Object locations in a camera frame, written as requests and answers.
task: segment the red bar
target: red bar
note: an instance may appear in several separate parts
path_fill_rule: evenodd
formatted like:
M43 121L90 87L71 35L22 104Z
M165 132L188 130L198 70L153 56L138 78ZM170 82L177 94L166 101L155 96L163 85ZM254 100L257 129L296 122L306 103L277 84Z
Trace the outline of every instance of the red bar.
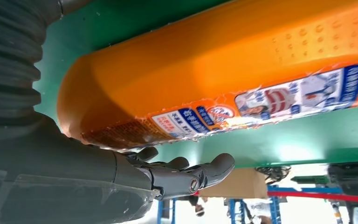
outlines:
M358 196L325 194L325 193L303 193L301 191L299 191L299 192L275 192L275 191L269 191L268 196L312 197L312 198L323 198L323 199L330 199L330 200L341 200L341 201L348 201L348 202L358 202Z

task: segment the screw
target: screw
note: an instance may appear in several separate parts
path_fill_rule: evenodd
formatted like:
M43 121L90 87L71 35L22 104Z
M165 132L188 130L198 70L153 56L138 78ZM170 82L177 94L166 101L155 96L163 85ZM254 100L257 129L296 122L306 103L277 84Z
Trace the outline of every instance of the screw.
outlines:
M161 196L161 191L159 189L153 189L153 192L156 195L155 197L160 197Z
M198 180L197 179L193 179L191 184L190 184L190 190L191 191L196 191L198 190Z

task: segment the product label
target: product label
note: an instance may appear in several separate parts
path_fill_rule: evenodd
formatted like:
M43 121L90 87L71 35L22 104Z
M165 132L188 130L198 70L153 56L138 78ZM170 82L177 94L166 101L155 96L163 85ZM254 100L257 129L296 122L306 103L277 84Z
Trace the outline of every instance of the product label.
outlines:
M183 108L152 117L154 122L174 138L195 137L210 130L202 123L194 110Z
M267 88L225 94L152 116L165 133L192 138L351 107L358 98L358 65L331 69Z
M248 91L235 97L247 125L266 124L352 106L358 96L358 65Z

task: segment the cable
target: cable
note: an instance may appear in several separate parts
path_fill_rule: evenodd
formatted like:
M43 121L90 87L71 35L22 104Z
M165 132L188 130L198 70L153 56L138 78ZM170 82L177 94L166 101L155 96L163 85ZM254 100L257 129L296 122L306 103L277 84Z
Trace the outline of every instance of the cable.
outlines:
M289 175L291 167L256 167L255 170L266 175L265 180L269 180L267 185L274 184Z

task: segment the cardboard box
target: cardboard box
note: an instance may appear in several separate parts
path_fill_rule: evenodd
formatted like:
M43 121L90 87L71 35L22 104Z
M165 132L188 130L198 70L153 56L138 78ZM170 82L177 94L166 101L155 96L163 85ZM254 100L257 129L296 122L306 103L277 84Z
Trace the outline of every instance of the cardboard box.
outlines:
M268 198L265 176L254 168L233 170L221 183L200 191L201 197Z

